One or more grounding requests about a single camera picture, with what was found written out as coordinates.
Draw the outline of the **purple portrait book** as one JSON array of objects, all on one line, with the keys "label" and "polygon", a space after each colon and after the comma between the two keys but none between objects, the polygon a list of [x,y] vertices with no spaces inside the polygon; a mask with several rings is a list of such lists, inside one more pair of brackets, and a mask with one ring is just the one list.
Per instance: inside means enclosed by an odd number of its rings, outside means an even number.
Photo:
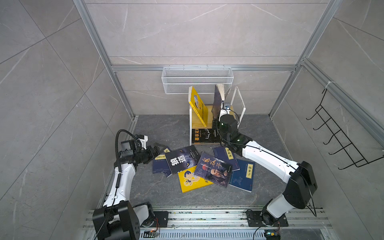
[{"label": "purple portrait book", "polygon": [[233,166],[206,152],[202,152],[194,174],[206,181],[227,188]]},{"label": "purple portrait book", "polygon": [[224,84],[215,85],[214,103],[212,107],[213,120],[220,118],[222,115],[229,114],[229,111],[225,111],[221,109],[221,103],[225,102],[227,94],[228,94],[228,91],[225,90]]}]

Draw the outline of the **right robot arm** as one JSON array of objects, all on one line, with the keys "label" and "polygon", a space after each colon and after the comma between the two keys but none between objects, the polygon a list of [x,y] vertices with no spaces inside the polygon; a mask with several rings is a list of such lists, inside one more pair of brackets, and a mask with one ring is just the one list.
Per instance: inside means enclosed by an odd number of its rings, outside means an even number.
[{"label": "right robot arm", "polygon": [[263,225],[277,224],[286,212],[305,209],[309,203],[315,204],[313,194],[318,185],[309,163],[285,159],[241,134],[236,117],[225,110],[220,111],[219,116],[213,120],[213,128],[232,153],[261,165],[287,184],[281,194],[263,207],[260,213]]}]

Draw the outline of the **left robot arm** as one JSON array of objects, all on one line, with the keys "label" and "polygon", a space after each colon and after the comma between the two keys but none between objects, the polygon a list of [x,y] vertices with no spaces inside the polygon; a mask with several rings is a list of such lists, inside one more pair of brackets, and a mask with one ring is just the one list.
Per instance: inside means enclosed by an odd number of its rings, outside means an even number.
[{"label": "left robot arm", "polygon": [[115,143],[114,179],[103,206],[93,213],[96,240],[137,240],[141,227],[158,226],[149,202],[133,206],[130,193],[139,164],[147,164],[160,154],[158,146],[147,146],[148,137]]}]

